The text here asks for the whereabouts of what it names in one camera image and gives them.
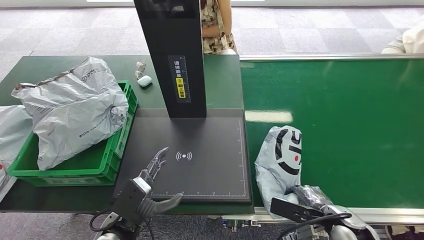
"person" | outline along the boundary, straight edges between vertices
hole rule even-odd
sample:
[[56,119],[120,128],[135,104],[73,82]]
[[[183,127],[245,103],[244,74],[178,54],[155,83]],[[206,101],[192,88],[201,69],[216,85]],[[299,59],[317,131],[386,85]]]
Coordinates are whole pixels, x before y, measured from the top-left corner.
[[230,0],[200,0],[204,54],[237,54]]
[[424,54],[424,21],[389,43],[382,54]]

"black stand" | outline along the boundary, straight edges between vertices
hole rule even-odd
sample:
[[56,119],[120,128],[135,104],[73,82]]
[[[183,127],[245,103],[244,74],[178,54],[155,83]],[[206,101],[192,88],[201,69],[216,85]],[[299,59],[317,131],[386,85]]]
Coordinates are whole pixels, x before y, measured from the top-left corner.
[[251,203],[244,111],[206,109],[199,1],[134,3],[167,112],[137,110],[115,194],[169,146],[152,198]]

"black mat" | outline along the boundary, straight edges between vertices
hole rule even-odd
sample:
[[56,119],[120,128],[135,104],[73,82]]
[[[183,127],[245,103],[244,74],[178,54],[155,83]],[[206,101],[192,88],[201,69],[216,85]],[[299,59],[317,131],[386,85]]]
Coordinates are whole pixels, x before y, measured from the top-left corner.
[[165,109],[138,109],[114,196],[157,151],[169,147],[153,184],[154,199],[183,193],[183,202],[250,203],[242,109],[211,109],[207,118],[170,119]]

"yellow label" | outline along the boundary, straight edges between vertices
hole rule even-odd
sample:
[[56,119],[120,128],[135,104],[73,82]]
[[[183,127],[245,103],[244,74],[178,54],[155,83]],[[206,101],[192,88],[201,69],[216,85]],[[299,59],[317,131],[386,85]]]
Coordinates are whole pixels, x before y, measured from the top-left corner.
[[182,77],[175,78],[176,80],[176,89],[178,91],[178,97],[180,99],[186,98],[186,90],[184,90],[184,81]]

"white shirt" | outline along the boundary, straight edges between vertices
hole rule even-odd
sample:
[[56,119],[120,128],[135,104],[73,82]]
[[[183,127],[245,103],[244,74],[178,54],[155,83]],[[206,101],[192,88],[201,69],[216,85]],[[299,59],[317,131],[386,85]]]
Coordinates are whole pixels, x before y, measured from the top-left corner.
[[382,54],[424,54],[424,21],[389,43]]

